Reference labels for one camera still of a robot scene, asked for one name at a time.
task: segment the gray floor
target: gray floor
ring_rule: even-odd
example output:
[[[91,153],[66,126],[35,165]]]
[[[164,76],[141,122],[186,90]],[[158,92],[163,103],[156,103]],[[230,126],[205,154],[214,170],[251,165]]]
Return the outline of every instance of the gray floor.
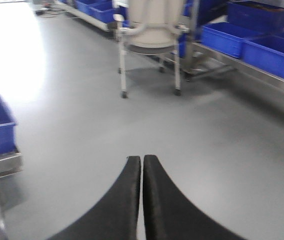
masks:
[[[0,94],[24,171],[2,180],[11,240],[44,240],[103,195],[126,156],[156,154],[180,189],[250,240],[284,240],[284,93],[238,72],[183,82],[64,15],[0,4]],[[140,217],[139,239],[145,239]]]

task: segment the chair leg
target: chair leg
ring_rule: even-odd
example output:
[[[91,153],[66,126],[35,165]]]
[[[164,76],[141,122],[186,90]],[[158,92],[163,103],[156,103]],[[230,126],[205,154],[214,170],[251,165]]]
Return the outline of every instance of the chair leg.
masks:
[[[120,36],[119,41],[119,54],[120,54],[120,68],[118,73],[121,74],[121,98],[127,98],[127,90],[126,90],[126,71],[125,71],[125,50],[122,36]]]
[[[164,54],[160,54],[159,55],[160,57],[160,62],[159,62],[159,65],[158,65],[158,70],[160,73],[164,73]]]
[[[181,76],[180,76],[180,53],[179,53],[179,45],[178,42],[175,41],[175,61],[174,61],[174,66],[175,66],[175,90],[174,94],[176,96],[181,96]]]

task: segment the black rubber pad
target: black rubber pad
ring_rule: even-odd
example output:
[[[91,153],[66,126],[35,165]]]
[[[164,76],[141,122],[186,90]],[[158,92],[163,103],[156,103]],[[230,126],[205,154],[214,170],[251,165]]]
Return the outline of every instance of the black rubber pad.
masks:
[[[49,240],[136,240],[140,174],[140,157],[128,157],[121,174],[96,205]]]
[[[194,206],[154,155],[144,158],[143,205],[147,240],[244,240]]]

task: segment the caster wheel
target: caster wheel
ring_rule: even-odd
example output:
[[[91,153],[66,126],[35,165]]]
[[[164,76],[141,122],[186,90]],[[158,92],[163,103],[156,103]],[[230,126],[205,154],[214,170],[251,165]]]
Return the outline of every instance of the caster wheel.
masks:
[[[180,89],[175,89],[174,90],[174,95],[175,96],[181,96],[181,90]]]
[[[121,92],[121,98],[126,99],[127,98],[127,92],[125,92],[125,91]]]
[[[163,67],[163,66],[160,66],[158,70],[159,70],[159,72],[160,72],[160,73],[162,73],[162,74],[165,72],[165,70],[164,70],[164,67]]]

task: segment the white chair backrest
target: white chair backrest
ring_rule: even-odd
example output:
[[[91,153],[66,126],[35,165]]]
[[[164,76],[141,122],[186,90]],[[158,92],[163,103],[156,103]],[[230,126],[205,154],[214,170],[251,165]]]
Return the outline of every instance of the white chair backrest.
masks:
[[[165,48],[174,45],[174,28],[179,21],[185,0],[129,0],[128,18],[131,27],[146,25],[130,43],[143,48]]]

